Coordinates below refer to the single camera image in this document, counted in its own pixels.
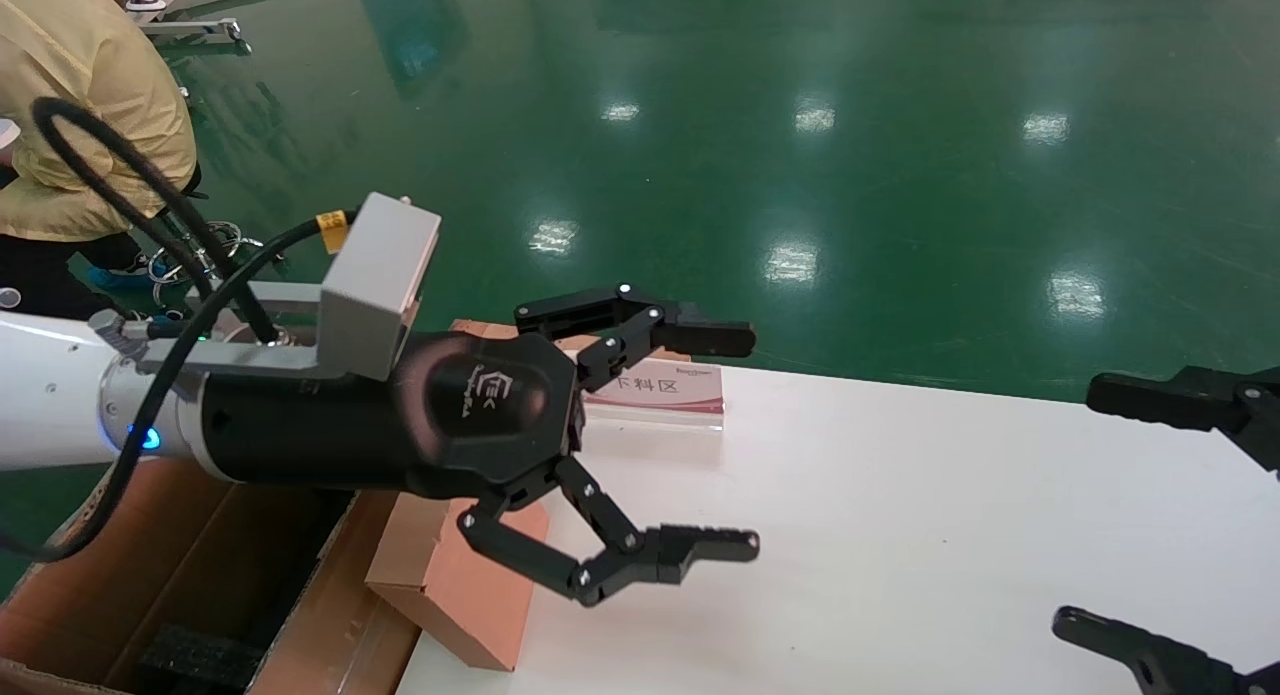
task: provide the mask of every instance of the black cable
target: black cable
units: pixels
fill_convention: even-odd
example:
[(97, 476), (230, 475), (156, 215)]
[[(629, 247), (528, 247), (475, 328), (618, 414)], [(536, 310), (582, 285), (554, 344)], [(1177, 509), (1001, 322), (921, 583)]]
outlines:
[[(209, 224), (205, 221), (205, 218), (201, 218), (200, 212), (196, 211), (196, 206), (192, 206), (191, 200), (188, 200), (186, 195), (180, 193), (178, 188), (174, 188), (173, 183), (169, 183), (168, 177), (161, 175), (160, 170), (156, 170), (155, 165), (138, 152), (137, 147), (133, 147), (133, 143), (124, 140), (124, 136), (116, 133), (113, 127), (106, 124), (106, 122), (101, 122), (99, 118), (93, 116), (92, 113), (79, 108), (78, 104), (63, 101), (63, 99), (36, 99), (36, 102), (33, 102), (31, 108), (31, 115), (36, 120), (36, 129), (40, 131), (40, 134), (44, 134), (44, 138), (49, 142), (50, 147), (54, 148), (54, 152), (56, 152), (59, 157), (63, 157), (63, 161), (67, 163), (67, 165), (72, 168), (78, 177), (81, 177), (84, 184), (90, 186), (90, 188), (92, 188), (95, 193), (100, 195), (101, 198), (105, 198), (111, 207), (123, 215), (124, 209), (120, 207), (120, 204), (124, 204), (125, 209), (136, 212), (136, 215), (141, 215), (137, 209), (132, 207), (132, 204), (128, 204), (128, 200), (124, 200), (122, 195), (111, 189), (111, 187), (106, 184), (106, 182), (102, 180), (102, 178), (97, 175), (87, 163), (84, 163), (84, 159), (79, 156), (73, 147), (70, 147), (70, 143), (63, 138), (58, 127), (54, 125), (55, 116), (63, 116), (70, 124), (86, 131), (86, 133), (91, 134), (93, 140), (104, 145), (104, 147), (114, 154), (114, 156), (123, 159), (125, 165), (133, 168), (133, 172), (136, 172), (136, 174), (141, 177), (147, 186), (151, 186), (151, 189), (155, 189), (155, 192), (160, 195), (164, 204), (169, 206), (170, 211), (173, 211), (179, 220), (183, 221), (183, 225), (187, 225), (187, 230), (191, 230), (192, 237), (197, 239), (202, 248), (205, 248), (205, 252), (209, 253), (210, 261), (212, 261), (216, 275), (219, 275), (223, 280), (227, 280), (230, 274), (236, 271), (236, 262), (232, 262), (232, 259), (223, 252), (223, 244), (219, 243), (218, 238), (215, 238), (215, 236), (209, 230)], [(151, 225), (151, 221), (146, 220), (146, 218), (141, 218), (141, 220), (146, 221), (148, 227)], [(140, 221), (133, 221), (133, 225), (141, 227), (143, 233), (150, 236), (151, 239), (155, 239), (156, 243), (160, 243), (160, 246), (168, 252), (169, 244), (163, 243), (163, 241), (157, 239), (154, 234), (160, 232), (159, 227), (150, 227), (150, 229), (147, 229), (147, 227), (142, 227)], [(169, 234), (165, 234), (164, 238), (172, 241)], [(186, 250), (180, 248), (180, 246), (179, 250), (182, 253), (186, 253)], [(183, 262), (183, 259), (178, 257), (179, 250), (174, 250), (174, 259), (178, 259), (178, 262), (192, 275), (192, 280), (196, 280), (197, 276), (200, 276), (200, 279), (205, 279), (205, 285), (207, 288), (209, 282), (205, 276), (205, 268), (195, 265), (195, 259), (191, 259), (192, 265)], [(196, 280), (196, 288), (200, 288), (198, 280)], [(206, 291), (201, 291), (201, 296), (209, 297), (209, 293)], [(262, 307), (262, 303), (259, 302), (252, 291), (248, 288), (239, 288), (238, 291), (232, 292), (232, 297), (239, 306), (244, 320), (253, 332), (253, 335), (256, 335), (262, 343), (274, 343), (274, 340), (279, 337), (275, 330), (275, 323), (271, 323), (271, 316), (266, 314), (266, 308)]]
[[(356, 215), (352, 211), (343, 211), (347, 216), (347, 224), (349, 225), (355, 221)], [(0, 549), (14, 552), (19, 555), (24, 555), (29, 561), (37, 563), (51, 563), (60, 559), (67, 559), (76, 553), (83, 550), (92, 540), (99, 536), (102, 527), (110, 520), (115, 508), (120, 504), (120, 499), (124, 497), (124, 490), (129, 485), (129, 480), (133, 477), (133, 471), (138, 466), (138, 458), (142, 456), (142, 443), (146, 440), (147, 430), (155, 425), (156, 417), (160, 415), (160, 408), (164, 406), (165, 395), (169, 394), (169, 389), (173, 388), (174, 381), (178, 380), (179, 372), (182, 372), (182, 366), (187, 361), (187, 356), (198, 343), (200, 337), (214, 326), (218, 320), (218, 314), (221, 308), (230, 303), (233, 297), (232, 293), (237, 289), (247, 289), (247, 284), (252, 276), (257, 275), (262, 268), (270, 265), (275, 261), (275, 256), (283, 253), (292, 244), (300, 243), (320, 233), (320, 224), (316, 220), (307, 220), (303, 224), (292, 227), (289, 230), (275, 236), (262, 248), (253, 253), (253, 257), (248, 262), (244, 262), (243, 268), (239, 268), (232, 276), (228, 276), (214, 294), (205, 300), (200, 305), (195, 316), (186, 321), (182, 334), (174, 340), (173, 348), (169, 349), (169, 355), (165, 356), (163, 363), (160, 363), (160, 370), (156, 371), (155, 380), (151, 381), (151, 387), (147, 388), (146, 395), (142, 398), (142, 404), (138, 404), (138, 413), (133, 417), (133, 426), (129, 430), (129, 435), (124, 439), (124, 445), (120, 448), (119, 458), (115, 461), (115, 470), (111, 471), (111, 476), (108, 479), (106, 486), (102, 489), (102, 495), (97, 502), (97, 507), (88, 516), (84, 525), (81, 526), (73, 535), (64, 539), (58, 545), (44, 547), (40, 549), (29, 549), (15, 547), (12, 539), (8, 539), (0, 534)]]
[[(84, 163), (84, 159), (73, 150), (72, 145), (67, 142), (67, 138), (63, 138), (63, 134), (59, 133), (56, 127), (54, 127), (54, 115), (61, 114), (49, 111), (47, 102), (60, 101), (58, 101), (58, 99), (37, 99), (36, 105), (31, 109), (31, 115), (36, 120), (36, 129), (40, 131), (41, 136), (44, 136), (49, 147), (54, 148), (54, 152), (58, 154), (59, 157), (63, 157), (63, 161), (72, 168), (72, 172), (74, 172), (74, 174), (77, 174), (79, 179), (88, 186), (88, 188), (97, 193), (97, 197), (106, 200), (109, 206), (114, 207), (120, 216), (128, 220), (129, 225), (137, 227), (138, 230), (146, 233), (147, 238), (156, 241), (156, 244), (160, 244), (165, 252), (173, 253), (173, 259), (178, 261), (178, 265), (180, 265), (183, 270), (192, 274), (191, 279), (193, 284), (196, 284), (196, 291), (200, 293), (200, 298), (207, 298), (212, 293), (214, 285), (209, 280), (209, 276), (205, 275), (205, 266), (196, 262), (196, 257), (188, 252), (188, 250), (178, 239), (175, 239), (174, 236), (165, 233), (161, 227), (156, 227), (150, 218), (146, 218), (141, 211), (138, 211), (137, 207), (133, 207), (133, 204), (124, 198), (124, 195), (118, 193), (115, 188), (106, 184), (106, 180), (102, 179), (100, 174), (93, 172), (87, 163)], [(100, 122), (96, 116), (88, 116), (92, 118), (93, 122)], [(124, 142), (124, 145), (132, 148), (132, 145), (128, 142)], [(155, 170), (155, 166), (151, 166), (151, 163), (146, 163), (146, 159), (143, 159), (142, 164), (145, 168), (150, 168), (152, 172)], [(137, 172), (137, 166), (134, 166), (133, 163), (129, 163), (129, 166), (134, 168), (134, 172)]]

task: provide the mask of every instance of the metal stand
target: metal stand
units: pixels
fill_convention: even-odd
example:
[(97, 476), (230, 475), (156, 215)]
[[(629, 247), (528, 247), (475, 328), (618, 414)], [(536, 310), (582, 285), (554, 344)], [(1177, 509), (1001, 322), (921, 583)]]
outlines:
[(215, 35), (224, 36), (229, 42), (238, 45), (243, 54), (252, 52), (250, 44), (241, 33), (239, 22), (234, 17), (220, 17), (215, 20), (166, 20), (178, 12), (193, 10), (193, 8), (206, 6), (210, 3), (227, 0), (156, 0), (160, 6), (151, 12), (129, 12), (133, 22), (146, 35), (173, 36), (173, 35)]

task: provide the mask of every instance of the white table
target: white table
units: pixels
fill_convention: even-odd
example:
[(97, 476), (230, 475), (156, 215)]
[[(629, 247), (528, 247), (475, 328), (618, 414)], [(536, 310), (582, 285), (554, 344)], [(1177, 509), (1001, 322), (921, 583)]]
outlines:
[[(512, 675), (424, 636), (399, 695), (1137, 695), (1057, 640), (1074, 604), (1248, 672), (1280, 659), (1280, 484), (1219, 434), (1047, 403), (726, 369), (722, 435), (588, 426), (644, 527), (754, 527), (594, 609), (536, 590)], [(549, 541), (594, 553), (559, 498)]]

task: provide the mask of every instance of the glossy epoxy floor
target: glossy epoxy floor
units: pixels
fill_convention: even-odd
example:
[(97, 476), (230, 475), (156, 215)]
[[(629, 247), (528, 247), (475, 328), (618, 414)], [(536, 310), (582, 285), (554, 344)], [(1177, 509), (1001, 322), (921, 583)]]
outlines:
[[(754, 321), (755, 367), (1078, 401), (1276, 363), (1280, 0), (227, 13), (251, 58), (170, 52), (206, 216), (410, 195), (445, 216), (421, 326), (627, 280)], [(8, 480), (35, 532), (92, 477)]]

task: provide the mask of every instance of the orange box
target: orange box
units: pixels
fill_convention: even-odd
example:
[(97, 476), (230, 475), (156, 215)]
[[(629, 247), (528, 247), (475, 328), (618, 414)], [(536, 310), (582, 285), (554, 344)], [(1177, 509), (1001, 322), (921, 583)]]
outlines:
[[(520, 658), (534, 584), (475, 553), (458, 531), (474, 500), (402, 494), (365, 584), (467, 666), (511, 672)], [(547, 539), (541, 503), (502, 522)]]

